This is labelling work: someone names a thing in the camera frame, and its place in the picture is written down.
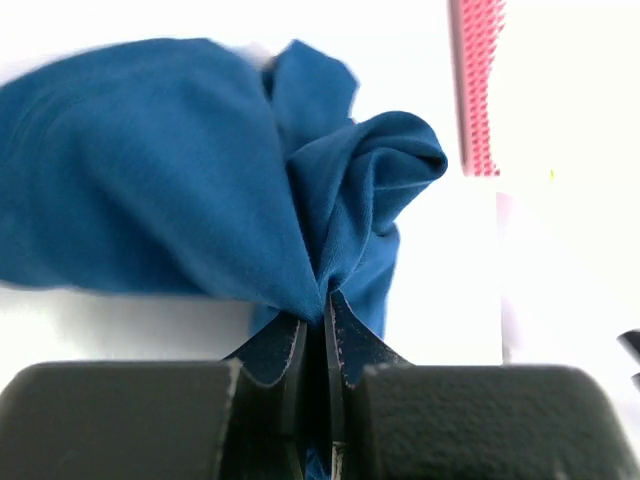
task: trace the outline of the crumpled fabric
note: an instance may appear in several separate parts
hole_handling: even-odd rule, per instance
[[[350,119],[339,61],[263,71],[204,39],[116,45],[0,88],[0,279],[206,295],[319,325],[340,290],[384,333],[394,219],[447,168],[433,130]]]

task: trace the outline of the blue cloth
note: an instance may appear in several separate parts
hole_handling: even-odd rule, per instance
[[[300,42],[258,72],[168,39],[3,86],[0,279],[247,300],[254,332],[279,310],[318,325],[340,289],[382,336],[393,221],[447,161],[414,115],[354,124],[355,90]]]

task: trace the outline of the red object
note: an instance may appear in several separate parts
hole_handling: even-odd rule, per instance
[[[492,177],[487,94],[505,0],[450,0],[454,70],[465,175]]]

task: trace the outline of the black plastic part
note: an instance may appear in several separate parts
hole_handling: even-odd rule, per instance
[[[608,400],[564,367],[373,367],[351,445],[367,480],[640,478]]]
[[[0,397],[2,480],[212,480],[240,363],[69,363]]]
[[[52,363],[0,396],[2,480],[304,478],[306,324],[223,362]]]
[[[640,478],[612,409],[562,367],[418,367],[333,294],[222,362],[63,363],[0,395],[0,480]]]

